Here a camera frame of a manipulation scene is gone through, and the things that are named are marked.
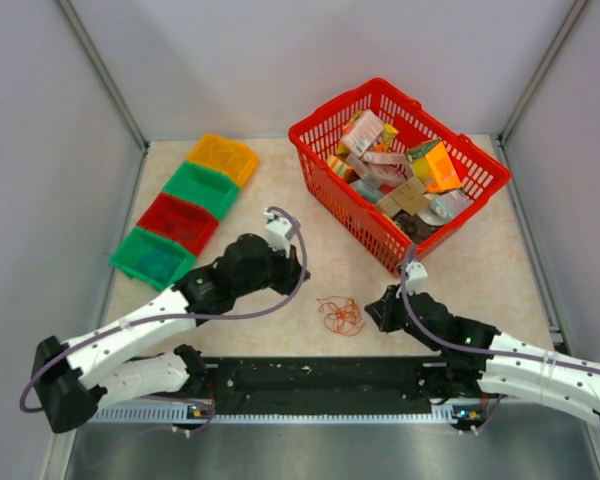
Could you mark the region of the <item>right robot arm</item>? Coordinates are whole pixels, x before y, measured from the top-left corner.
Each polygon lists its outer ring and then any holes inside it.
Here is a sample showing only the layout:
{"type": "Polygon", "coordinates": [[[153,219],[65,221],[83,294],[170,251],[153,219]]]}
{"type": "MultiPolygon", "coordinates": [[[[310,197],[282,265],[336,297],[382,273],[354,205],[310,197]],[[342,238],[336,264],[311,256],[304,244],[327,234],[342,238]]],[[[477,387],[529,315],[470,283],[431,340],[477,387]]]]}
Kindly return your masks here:
{"type": "Polygon", "coordinates": [[[364,307],[382,332],[403,331],[448,361],[456,394],[489,395],[540,404],[600,427],[600,363],[546,350],[477,320],[452,314],[429,294],[397,285],[364,307]]]}

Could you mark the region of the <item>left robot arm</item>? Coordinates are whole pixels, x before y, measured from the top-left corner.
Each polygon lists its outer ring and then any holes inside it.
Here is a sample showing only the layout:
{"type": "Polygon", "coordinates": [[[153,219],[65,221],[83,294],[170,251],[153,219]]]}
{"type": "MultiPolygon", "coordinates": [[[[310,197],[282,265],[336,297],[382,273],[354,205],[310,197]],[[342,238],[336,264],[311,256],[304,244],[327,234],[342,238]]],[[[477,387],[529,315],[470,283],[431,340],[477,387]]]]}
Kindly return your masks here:
{"type": "Polygon", "coordinates": [[[187,272],[137,310],[91,333],[35,352],[31,379],[52,432],[67,433],[103,408],[144,396],[196,396],[206,387],[199,350],[180,345],[152,357],[144,351],[210,320],[236,320],[238,299],[271,289],[288,304],[309,279],[306,244],[243,234],[212,263],[187,272]]]}

